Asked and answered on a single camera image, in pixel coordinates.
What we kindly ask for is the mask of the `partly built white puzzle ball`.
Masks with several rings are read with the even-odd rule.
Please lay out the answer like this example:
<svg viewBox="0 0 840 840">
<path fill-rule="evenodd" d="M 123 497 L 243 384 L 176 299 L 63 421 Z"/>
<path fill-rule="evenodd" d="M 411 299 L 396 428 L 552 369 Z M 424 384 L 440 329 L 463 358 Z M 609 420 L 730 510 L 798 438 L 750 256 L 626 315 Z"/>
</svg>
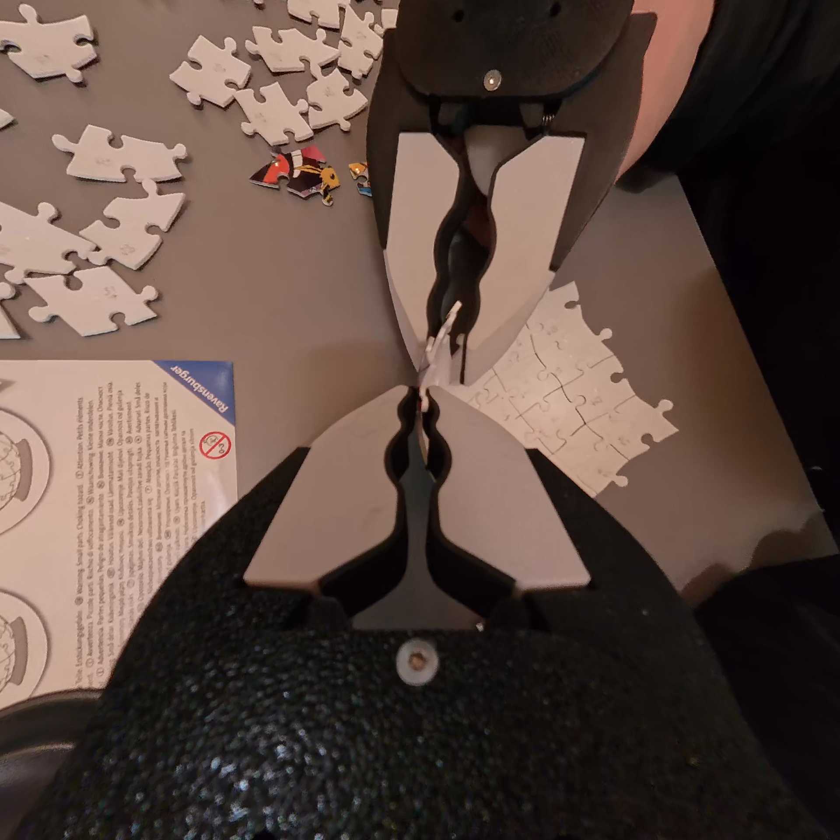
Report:
<svg viewBox="0 0 840 840">
<path fill-rule="evenodd" d="M 590 497 L 625 487 L 622 469 L 678 431 L 673 403 L 634 392 L 607 346 L 610 329 L 585 321 L 576 283 L 545 293 L 499 361 L 473 385 L 448 390 L 537 449 Z"/>
</svg>

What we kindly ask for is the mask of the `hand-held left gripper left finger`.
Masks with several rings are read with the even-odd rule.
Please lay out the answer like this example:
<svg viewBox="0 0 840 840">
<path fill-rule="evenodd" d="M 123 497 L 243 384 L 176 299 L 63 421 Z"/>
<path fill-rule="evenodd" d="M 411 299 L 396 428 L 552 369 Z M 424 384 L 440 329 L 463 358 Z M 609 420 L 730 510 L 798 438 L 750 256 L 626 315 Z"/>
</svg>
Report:
<svg viewBox="0 0 840 840">
<path fill-rule="evenodd" d="M 244 574 L 254 587 L 332 598 L 355 616 L 393 591 L 407 566 L 401 477 L 417 390 L 398 385 L 308 448 Z"/>
</svg>

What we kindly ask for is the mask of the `white puzzle piece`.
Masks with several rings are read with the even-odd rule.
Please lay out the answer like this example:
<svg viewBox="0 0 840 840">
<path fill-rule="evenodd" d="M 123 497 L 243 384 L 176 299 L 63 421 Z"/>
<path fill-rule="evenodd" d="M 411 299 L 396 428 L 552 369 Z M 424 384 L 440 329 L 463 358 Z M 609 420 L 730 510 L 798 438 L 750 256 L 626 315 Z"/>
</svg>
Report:
<svg viewBox="0 0 840 840">
<path fill-rule="evenodd" d="M 450 335 L 461 308 L 462 303 L 455 302 L 439 330 L 427 337 L 417 378 L 422 403 L 427 402 L 431 386 L 448 385 L 452 381 L 454 354 Z"/>
</svg>

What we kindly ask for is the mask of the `pile of white puzzle pieces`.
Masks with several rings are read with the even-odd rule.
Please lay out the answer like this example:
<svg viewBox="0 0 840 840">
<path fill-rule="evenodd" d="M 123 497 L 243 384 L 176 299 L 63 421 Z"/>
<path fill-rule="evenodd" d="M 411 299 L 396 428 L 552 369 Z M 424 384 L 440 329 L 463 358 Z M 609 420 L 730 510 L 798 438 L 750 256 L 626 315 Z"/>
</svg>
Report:
<svg viewBox="0 0 840 840">
<path fill-rule="evenodd" d="M 350 130 L 368 107 L 359 85 L 382 53 L 384 32 L 396 26 L 396 7 L 384 7 L 376 19 L 352 2 L 286 6 L 293 22 L 316 29 L 254 26 L 242 56 L 232 37 L 217 44 L 199 35 L 167 76 L 196 112 L 206 105 L 225 111 L 236 102 L 242 132 L 261 137 L 270 160 L 315 145 L 313 136 L 333 125 Z M 30 309 L 31 319 L 62 319 L 86 337 L 115 331 L 115 316 L 127 326 L 154 319 L 150 303 L 158 291 L 133 289 L 113 265 L 139 271 L 157 252 L 186 201 L 182 192 L 161 192 L 161 185 L 183 181 L 181 163 L 195 157 L 193 150 L 90 122 L 77 138 L 53 133 L 50 143 L 69 155 L 68 177 L 124 184 L 130 173 L 143 195 L 114 197 L 76 233 L 56 225 L 60 211 L 52 203 L 29 213 L 2 201 L 2 301 L 29 286 L 44 303 Z"/>
</svg>

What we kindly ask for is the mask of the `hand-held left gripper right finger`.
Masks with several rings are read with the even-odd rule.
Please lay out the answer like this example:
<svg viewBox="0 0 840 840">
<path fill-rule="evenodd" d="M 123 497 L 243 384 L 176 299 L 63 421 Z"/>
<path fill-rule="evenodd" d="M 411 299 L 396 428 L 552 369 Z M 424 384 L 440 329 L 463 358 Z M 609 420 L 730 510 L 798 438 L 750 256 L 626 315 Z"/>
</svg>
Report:
<svg viewBox="0 0 840 840">
<path fill-rule="evenodd" d="M 586 587 L 592 577 L 526 449 L 450 392 L 428 392 L 426 536 L 435 584 L 489 617 L 508 599 Z"/>
</svg>

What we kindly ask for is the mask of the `printed puzzle instruction leaflet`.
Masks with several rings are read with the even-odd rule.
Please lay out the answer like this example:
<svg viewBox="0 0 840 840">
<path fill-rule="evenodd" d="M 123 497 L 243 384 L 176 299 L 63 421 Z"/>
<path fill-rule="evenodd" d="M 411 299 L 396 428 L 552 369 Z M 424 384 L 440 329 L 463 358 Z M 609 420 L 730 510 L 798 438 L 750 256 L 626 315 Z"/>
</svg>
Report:
<svg viewBox="0 0 840 840">
<path fill-rule="evenodd" d="M 149 601 L 238 498 L 234 366 L 8 360 L 1 708 L 105 686 Z"/>
</svg>

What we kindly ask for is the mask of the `black dome puzzle stand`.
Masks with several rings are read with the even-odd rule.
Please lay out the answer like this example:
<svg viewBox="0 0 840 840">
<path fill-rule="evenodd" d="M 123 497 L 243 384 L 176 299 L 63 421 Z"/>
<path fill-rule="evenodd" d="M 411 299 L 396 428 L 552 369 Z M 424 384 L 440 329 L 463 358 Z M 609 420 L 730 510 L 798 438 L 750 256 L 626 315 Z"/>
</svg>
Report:
<svg viewBox="0 0 840 840">
<path fill-rule="evenodd" d="M 101 692 L 72 689 L 32 697 L 1 713 L 1 838 L 23 817 L 82 738 Z"/>
</svg>

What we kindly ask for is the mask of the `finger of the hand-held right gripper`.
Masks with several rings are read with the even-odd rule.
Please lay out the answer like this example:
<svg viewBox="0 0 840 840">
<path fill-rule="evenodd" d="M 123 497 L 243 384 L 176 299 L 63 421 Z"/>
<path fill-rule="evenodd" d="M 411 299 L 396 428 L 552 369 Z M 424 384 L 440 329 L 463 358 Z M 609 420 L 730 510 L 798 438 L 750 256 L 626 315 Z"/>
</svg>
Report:
<svg viewBox="0 0 840 840">
<path fill-rule="evenodd" d="M 469 167 L 431 133 L 399 135 L 384 248 L 385 272 L 406 349 L 423 358 L 443 323 L 448 247 L 466 210 Z"/>
<path fill-rule="evenodd" d="M 493 240 L 465 338 L 462 382 L 472 385 L 517 338 L 556 271 L 554 249 L 585 138 L 545 134 L 501 162 L 488 194 Z"/>
</svg>

